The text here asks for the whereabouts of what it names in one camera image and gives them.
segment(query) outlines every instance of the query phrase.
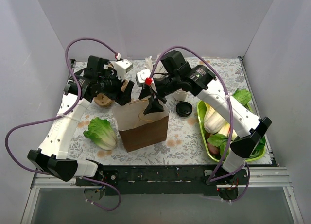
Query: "floral pattern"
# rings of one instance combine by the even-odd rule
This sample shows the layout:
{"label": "floral pattern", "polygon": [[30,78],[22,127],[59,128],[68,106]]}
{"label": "floral pattern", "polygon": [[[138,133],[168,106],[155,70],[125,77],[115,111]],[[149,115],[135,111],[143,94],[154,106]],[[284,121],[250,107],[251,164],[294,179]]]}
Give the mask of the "floral pattern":
{"label": "floral pattern", "polygon": [[[144,61],[134,60],[132,62],[134,68],[126,75],[126,79],[135,81],[136,73],[144,69]],[[188,59],[188,62],[192,67],[202,63],[198,59]],[[209,59],[208,62],[221,75],[229,92],[234,92],[237,88],[248,88],[238,59]],[[75,71],[85,68],[86,64],[87,62],[77,62]],[[137,100],[139,94],[140,89],[135,85],[132,99]],[[186,101],[192,104],[193,112],[187,118],[181,118],[175,111],[177,101],[174,100],[172,94],[167,96],[166,106],[170,115],[167,140],[129,153],[122,144],[112,115],[112,107],[117,104],[113,103],[108,108],[102,108],[92,102],[82,116],[73,135],[68,157],[72,159],[92,159],[104,165],[216,164],[207,155],[202,140],[196,111],[199,99],[188,95]],[[102,150],[90,139],[83,136],[83,131],[87,130],[89,121],[95,117],[110,121],[112,128],[117,133],[118,146],[114,150]],[[271,164],[271,159],[267,152],[263,158],[251,163]]]}

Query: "white wall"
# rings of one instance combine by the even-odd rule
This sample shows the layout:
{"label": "white wall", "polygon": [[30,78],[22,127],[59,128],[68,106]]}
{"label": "white wall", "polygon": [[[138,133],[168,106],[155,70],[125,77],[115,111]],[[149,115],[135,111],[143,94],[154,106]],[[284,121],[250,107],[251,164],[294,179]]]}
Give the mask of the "white wall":
{"label": "white wall", "polygon": [[[7,154],[4,138],[12,127],[52,117],[59,107],[67,71],[64,49],[37,0],[0,0],[0,223],[20,223],[33,173]],[[27,166],[51,124],[14,132],[9,144]]]}
{"label": "white wall", "polygon": [[311,223],[311,0],[274,0],[245,56],[245,68],[274,155],[293,180]]}
{"label": "white wall", "polygon": [[[91,36],[135,59],[177,44],[201,55],[245,55],[272,1],[39,0],[63,47]],[[95,43],[76,45],[70,55],[90,54],[111,55]]]}

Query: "basket of vegetables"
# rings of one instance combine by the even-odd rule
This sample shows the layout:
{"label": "basket of vegetables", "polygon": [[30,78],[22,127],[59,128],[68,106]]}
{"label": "basket of vegetables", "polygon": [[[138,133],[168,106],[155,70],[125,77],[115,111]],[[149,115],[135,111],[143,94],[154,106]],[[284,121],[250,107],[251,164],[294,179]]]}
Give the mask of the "basket of vegetables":
{"label": "basket of vegetables", "polygon": [[[251,100],[251,93],[246,89],[237,89],[232,95],[239,101],[245,108],[252,112],[249,105]],[[218,114],[211,106],[204,101],[200,101],[197,105],[198,118],[200,122],[201,134],[207,154],[214,161],[219,162],[220,157],[223,155],[225,147],[227,146],[230,124]],[[232,140],[238,135],[233,130]],[[254,149],[252,154],[246,162],[255,161],[262,158],[266,153],[266,140],[262,138],[258,146]]]}

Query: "green basket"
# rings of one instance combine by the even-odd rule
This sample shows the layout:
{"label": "green basket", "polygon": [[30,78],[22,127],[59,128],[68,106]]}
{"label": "green basket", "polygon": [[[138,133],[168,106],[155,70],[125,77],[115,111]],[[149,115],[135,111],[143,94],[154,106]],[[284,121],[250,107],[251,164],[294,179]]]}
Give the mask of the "green basket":
{"label": "green basket", "polygon": [[[205,133],[206,133],[206,131],[204,129],[204,116],[205,116],[206,110],[207,110],[207,107],[205,106],[204,101],[202,101],[202,100],[199,101],[199,103],[197,105],[197,111],[198,111],[198,118],[199,118],[199,123],[200,123],[200,129],[201,129],[201,134],[202,134],[203,142],[204,142],[204,145],[205,145],[205,148],[206,148],[208,156],[211,159],[213,159],[214,161],[219,162],[219,160],[217,158],[215,158],[215,156],[210,154],[210,152],[208,150],[208,147],[207,147],[206,140],[205,140]],[[245,161],[246,162],[251,162],[251,161],[258,160],[258,159],[262,158],[265,155],[265,153],[266,153],[266,147],[264,147],[260,151],[260,154],[257,157],[248,158]]]}

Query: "round black lid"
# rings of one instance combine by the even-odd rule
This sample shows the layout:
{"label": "round black lid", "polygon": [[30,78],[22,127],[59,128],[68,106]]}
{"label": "round black lid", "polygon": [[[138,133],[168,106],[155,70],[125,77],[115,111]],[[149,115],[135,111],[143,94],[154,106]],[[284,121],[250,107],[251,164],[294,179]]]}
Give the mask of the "round black lid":
{"label": "round black lid", "polygon": [[187,117],[192,113],[192,105],[188,102],[179,102],[176,105],[176,112],[181,117]]}

